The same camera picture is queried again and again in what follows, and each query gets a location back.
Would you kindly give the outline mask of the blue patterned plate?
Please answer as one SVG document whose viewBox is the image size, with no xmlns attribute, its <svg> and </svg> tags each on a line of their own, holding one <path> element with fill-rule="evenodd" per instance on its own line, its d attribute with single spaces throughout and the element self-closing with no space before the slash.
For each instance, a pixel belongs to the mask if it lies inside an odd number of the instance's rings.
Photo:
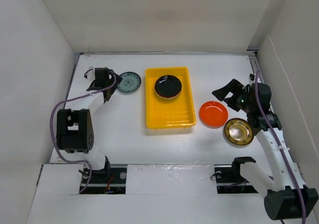
<svg viewBox="0 0 319 224">
<path fill-rule="evenodd" d="M 122 80 L 117 85 L 117 88 L 122 93 L 135 92 L 141 85 L 141 77 L 135 72 L 124 72 L 120 75 Z"/>
</svg>

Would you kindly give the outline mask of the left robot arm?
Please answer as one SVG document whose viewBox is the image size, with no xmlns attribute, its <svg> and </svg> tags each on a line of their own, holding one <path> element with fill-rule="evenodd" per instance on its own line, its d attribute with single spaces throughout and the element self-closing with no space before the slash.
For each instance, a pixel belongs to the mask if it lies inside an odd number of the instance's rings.
<svg viewBox="0 0 319 224">
<path fill-rule="evenodd" d="M 78 97 L 59 102 L 50 116 L 50 134 L 54 149 L 61 160 L 68 164 L 84 164 L 92 176 L 92 165 L 88 160 L 68 160 L 66 153 L 88 154 L 92 150 L 95 137 L 92 114 L 104 103 L 108 102 L 122 78 L 109 68 L 92 68 L 85 73 L 85 78 L 92 74 L 93 81 L 86 92 Z"/>
</svg>

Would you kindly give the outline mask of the orange plate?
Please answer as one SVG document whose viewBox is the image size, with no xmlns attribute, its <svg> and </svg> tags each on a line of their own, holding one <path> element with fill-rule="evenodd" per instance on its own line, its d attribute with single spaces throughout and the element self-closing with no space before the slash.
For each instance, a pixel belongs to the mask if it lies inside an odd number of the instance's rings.
<svg viewBox="0 0 319 224">
<path fill-rule="evenodd" d="M 201 121 L 209 127 L 221 127 L 228 120 L 228 110 L 220 102 L 205 102 L 199 109 Z"/>
</svg>

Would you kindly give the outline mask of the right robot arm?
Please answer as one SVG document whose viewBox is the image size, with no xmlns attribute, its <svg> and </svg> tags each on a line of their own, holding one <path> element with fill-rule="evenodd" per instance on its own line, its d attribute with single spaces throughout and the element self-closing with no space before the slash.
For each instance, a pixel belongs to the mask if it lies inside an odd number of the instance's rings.
<svg viewBox="0 0 319 224">
<path fill-rule="evenodd" d="M 235 111 L 247 114 L 247 123 L 261 144 L 269 163 L 269 177 L 252 157 L 237 157 L 230 169 L 236 181 L 246 179 L 262 196 L 268 217 L 274 221 L 301 219 L 306 222 L 317 201 L 318 192 L 309 188 L 286 146 L 282 125 L 270 109 L 272 92 L 257 81 L 244 86 L 233 79 L 212 94 Z"/>
</svg>

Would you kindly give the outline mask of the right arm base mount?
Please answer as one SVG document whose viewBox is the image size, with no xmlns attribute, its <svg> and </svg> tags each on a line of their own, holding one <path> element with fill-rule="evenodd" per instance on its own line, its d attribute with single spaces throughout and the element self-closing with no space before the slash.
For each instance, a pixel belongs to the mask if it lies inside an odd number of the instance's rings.
<svg viewBox="0 0 319 224">
<path fill-rule="evenodd" d="M 254 187 L 240 175 L 234 174 L 232 166 L 214 165 L 214 174 L 210 179 L 215 181 L 218 194 L 255 194 Z"/>
</svg>

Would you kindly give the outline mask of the cream floral plate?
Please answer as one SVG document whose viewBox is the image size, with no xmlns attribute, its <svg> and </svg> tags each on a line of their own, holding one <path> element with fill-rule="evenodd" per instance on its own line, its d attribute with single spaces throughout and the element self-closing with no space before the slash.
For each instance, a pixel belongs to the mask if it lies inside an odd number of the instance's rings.
<svg viewBox="0 0 319 224">
<path fill-rule="evenodd" d="M 175 99 L 176 97 L 159 97 L 160 99 L 162 99 L 162 100 L 173 100 L 173 99 Z"/>
</svg>

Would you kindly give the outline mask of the black plate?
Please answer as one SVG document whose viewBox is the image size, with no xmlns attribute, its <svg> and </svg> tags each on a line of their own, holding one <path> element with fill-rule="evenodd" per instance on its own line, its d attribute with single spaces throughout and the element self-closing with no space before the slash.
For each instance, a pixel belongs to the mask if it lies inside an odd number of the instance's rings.
<svg viewBox="0 0 319 224">
<path fill-rule="evenodd" d="M 182 90 L 180 79 L 173 75 L 164 75 L 155 82 L 155 93 L 159 97 L 177 97 Z"/>
</svg>

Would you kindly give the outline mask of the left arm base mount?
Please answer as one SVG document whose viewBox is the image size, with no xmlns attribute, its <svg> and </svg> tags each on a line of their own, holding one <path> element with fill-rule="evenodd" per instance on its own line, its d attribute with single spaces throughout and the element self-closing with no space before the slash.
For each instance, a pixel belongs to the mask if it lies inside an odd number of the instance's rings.
<svg viewBox="0 0 319 224">
<path fill-rule="evenodd" d="M 88 182 L 89 170 L 80 171 L 85 176 L 81 180 L 79 190 L 87 187 L 80 194 L 90 195 L 120 195 L 126 193 L 127 165 L 111 164 L 101 170 L 93 170 L 92 177 Z"/>
</svg>

